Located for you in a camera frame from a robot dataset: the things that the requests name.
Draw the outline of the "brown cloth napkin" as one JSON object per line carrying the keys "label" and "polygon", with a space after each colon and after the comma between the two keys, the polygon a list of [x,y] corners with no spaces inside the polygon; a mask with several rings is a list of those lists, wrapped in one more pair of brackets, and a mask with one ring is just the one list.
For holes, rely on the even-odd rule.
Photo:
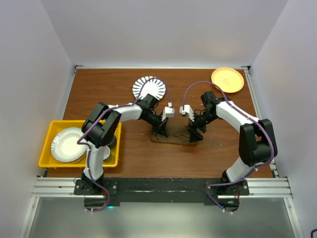
{"label": "brown cloth napkin", "polygon": [[168,137],[162,135],[151,135],[151,141],[155,143],[174,144],[174,145],[197,145],[197,142],[190,142],[190,133],[186,126],[177,124],[167,125]]}

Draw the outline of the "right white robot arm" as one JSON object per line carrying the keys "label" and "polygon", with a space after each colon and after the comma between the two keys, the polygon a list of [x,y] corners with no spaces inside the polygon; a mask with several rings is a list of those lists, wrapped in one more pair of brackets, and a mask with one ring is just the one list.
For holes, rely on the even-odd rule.
{"label": "right white robot arm", "polygon": [[217,97],[213,91],[204,93],[201,100],[204,110],[200,114],[186,104],[179,110],[182,116],[189,117],[190,142],[201,141],[207,125],[216,119],[226,121],[239,132],[238,159],[222,173],[219,183],[208,185],[208,190],[231,195],[251,173],[276,157],[273,125],[268,119],[249,115],[226,97]]}

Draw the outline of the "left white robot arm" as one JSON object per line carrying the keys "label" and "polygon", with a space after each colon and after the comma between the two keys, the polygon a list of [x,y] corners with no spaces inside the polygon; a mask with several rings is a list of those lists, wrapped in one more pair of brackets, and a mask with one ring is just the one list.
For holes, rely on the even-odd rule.
{"label": "left white robot arm", "polygon": [[168,137],[168,113],[174,113],[169,102],[163,112],[157,115],[154,110],[158,99],[147,94],[133,103],[110,106],[98,103],[82,125],[83,135],[77,141],[79,145],[86,145],[86,165],[81,175],[85,189],[91,194],[105,193],[103,186],[103,160],[105,150],[113,139],[119,123],[129,120],[143,120],[152,126],[152,133]]}

